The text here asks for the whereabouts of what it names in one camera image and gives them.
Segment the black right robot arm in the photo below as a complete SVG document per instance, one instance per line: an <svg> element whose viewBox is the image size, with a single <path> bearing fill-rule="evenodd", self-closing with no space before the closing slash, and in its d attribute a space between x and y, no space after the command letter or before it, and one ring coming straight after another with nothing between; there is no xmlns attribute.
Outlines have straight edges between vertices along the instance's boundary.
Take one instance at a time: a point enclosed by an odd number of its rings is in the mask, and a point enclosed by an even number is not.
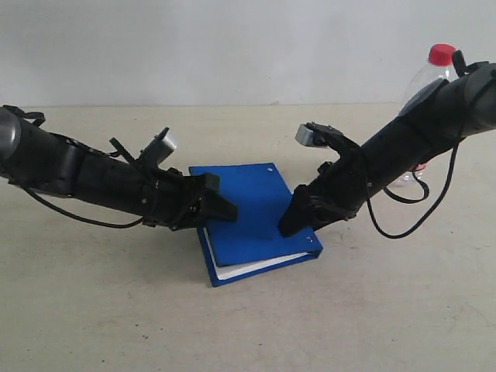
<svg viewBox="0 0 496 372"><path fill-rule="evenodd" d="M296 135L301 145L328 146L339 159L323 163L317 178L296 187L277 227L282 236L292 236L352 219L409 169L494 128L495 65L488 62L471 64L454 81L426 85L362 145L331 126L302 124Z"/></svg>

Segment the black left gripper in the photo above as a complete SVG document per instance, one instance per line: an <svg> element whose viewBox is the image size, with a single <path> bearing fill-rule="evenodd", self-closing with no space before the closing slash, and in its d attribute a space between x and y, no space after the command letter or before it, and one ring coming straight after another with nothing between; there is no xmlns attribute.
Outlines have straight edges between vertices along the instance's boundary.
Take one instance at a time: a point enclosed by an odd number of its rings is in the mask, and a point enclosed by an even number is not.
<svg viewBox="0 0 496 372"><path fill-rule="evenodd" d="M152 171L155 185L143 224L173 231L195 228L205 219L235 222L237 207L218 194L220 177L211 173L185 176L175 168Z"/></svg>

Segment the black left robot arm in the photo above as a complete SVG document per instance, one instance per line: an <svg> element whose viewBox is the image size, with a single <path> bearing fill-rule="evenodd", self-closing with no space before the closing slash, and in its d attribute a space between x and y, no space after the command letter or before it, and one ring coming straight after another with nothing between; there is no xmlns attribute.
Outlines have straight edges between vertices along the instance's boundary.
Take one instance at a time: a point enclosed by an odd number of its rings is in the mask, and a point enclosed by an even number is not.
<svg viewBox="0 0 496 372"><path fill-rule="evenodd" d="M68 218L111 229L137 225L182 230L209 219L234 222L237 207L219 194L220 178L204 173L185 176L160 164L176 149L164 128L133 157L116 139L106 153L76 139L42 129L42 112L1 107L1 176L29 196ZM44 199L74 198L137 216L116 224L84 218Z"/></svg>

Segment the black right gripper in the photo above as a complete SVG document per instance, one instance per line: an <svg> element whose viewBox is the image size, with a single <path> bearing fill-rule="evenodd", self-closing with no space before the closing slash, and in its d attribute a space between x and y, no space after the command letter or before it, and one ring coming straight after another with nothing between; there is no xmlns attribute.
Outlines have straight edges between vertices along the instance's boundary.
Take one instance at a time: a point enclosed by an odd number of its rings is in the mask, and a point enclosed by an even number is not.
<svg viewBox="0 0 496 372"><path fill-rule="evenodd" d="M342 155L335 163L320 167L318 177L309 186L297 186L278 230L289 237L307 227L317 231L352 219L367 200L371 186L370 146L365 143L349 156Z"/></svg>

